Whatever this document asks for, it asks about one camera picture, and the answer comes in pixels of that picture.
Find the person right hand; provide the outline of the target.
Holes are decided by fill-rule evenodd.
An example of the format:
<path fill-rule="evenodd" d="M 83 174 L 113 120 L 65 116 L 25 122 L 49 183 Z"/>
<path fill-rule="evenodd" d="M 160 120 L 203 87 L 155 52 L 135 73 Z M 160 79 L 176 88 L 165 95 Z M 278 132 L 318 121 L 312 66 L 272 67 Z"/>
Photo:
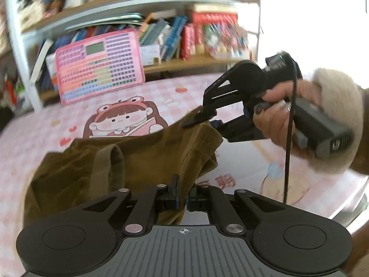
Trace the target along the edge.
<path fill-rule="evenodd" d="M 322 87 L 317 82 L 297 81 L 296 95 L 318 107 L 321 106 L 321 92 Z M 263 136 L 283 149 L 286 148 L 290 116 L 290 104 L 285 102 L 285 98 L 290 98 L 292 93 L 293 81 L 278 83 L 263 96 L 264 101 L 272 102 L 273 105 L 266 110 L 256 111 L 253 116 L 253 122 Z"/>

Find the beige fleece sleeve forearm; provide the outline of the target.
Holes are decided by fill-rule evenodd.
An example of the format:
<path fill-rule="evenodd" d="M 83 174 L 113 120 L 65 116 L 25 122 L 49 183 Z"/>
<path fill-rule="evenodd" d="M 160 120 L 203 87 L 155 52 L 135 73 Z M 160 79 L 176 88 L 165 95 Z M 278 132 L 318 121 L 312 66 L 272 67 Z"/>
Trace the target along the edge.
<path fill-rule="evenodd" d="M 352 169 L 368 175 L 368 89 L 354 83 L 347 74 L 320 68 L 313 81 L 322 89 L 321 106 L 332 119 L 353 130 L 352 145 L 326 159 L 309 160 L 309 166 L 322 173 L 342 173 Z"/>

